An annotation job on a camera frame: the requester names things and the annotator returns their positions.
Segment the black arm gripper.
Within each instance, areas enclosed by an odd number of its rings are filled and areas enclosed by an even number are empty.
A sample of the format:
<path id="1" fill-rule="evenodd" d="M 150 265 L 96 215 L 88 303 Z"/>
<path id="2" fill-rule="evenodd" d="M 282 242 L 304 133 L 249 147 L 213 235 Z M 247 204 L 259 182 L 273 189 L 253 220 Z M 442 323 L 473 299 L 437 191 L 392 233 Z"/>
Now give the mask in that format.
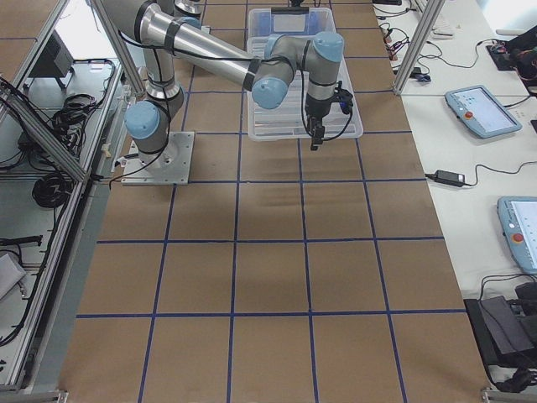
<path id="1" fill-rule="evenodd" d="M 311 137 L 311 150 L 318 150 L 323 142 L 331 141 L 332 138 L 325 137 L 326 128 L 322 124 L 322 119 L 329 114 L 333 97 L 319 100 L 314 97 L 305 99 L 306 130 Z"/>

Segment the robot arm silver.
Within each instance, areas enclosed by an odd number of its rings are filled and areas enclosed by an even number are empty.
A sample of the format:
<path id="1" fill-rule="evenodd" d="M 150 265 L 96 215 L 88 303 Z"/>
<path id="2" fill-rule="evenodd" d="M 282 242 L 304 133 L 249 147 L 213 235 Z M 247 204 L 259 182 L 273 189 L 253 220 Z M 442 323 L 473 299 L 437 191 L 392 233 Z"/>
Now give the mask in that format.
<path id="1" fill-rule="evenodd" d="M 263 109 L 279 107 L 300 74 L 300 118 L 313 151 L 330 141 L 323 119 L 332 104 L 353 116 L 352 94 L 337 78 L 344 48 L 338 33 L 320 32 L 312 38 L 271 35 L 263 57 L 258 57 L 167 14 L 155 1 L 105 1 L 103 6 L 125 38 L 142 48 L 182 56 L 240 85 Z"/>

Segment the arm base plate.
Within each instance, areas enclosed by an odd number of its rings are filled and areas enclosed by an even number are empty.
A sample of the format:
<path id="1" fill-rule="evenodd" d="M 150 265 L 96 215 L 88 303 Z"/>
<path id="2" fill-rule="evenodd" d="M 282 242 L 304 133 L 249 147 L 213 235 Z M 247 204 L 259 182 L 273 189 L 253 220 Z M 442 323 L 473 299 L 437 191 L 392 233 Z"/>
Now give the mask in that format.
<path id="1" fill-rule="evenodd" d="M 171 132 L 163 154 L 146 167 L 152 159 L 141 154 L 142 158 L 128 159 L 121 182 L 125 186 L 167 186 L 187 185 L 190 176 L 190 163 L 195 142 L 194 132 Z"/>

